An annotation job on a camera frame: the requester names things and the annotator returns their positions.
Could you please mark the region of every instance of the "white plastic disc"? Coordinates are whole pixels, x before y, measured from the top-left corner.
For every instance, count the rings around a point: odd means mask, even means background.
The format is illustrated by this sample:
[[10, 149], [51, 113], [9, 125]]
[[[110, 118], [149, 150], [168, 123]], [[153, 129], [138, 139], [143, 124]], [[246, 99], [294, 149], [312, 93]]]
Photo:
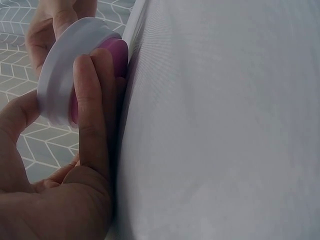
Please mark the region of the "white plastic disc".
[[53, 125], [74, 126], [70, 115], [74, 61], [110, 38], [121, 36], [108, 29], [104, 21], [85, 17], [71, 25], [51, 48], [40, 74], [37, 99], [41, 115]]

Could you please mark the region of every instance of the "white fabric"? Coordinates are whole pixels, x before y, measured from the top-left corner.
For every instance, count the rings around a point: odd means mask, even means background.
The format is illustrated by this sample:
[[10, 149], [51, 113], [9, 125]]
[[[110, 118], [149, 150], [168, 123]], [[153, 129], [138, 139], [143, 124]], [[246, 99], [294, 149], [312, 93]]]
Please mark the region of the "white fabric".
[[118, 173], [128, 240], [320, 239], [320, 2], [150, 0]]

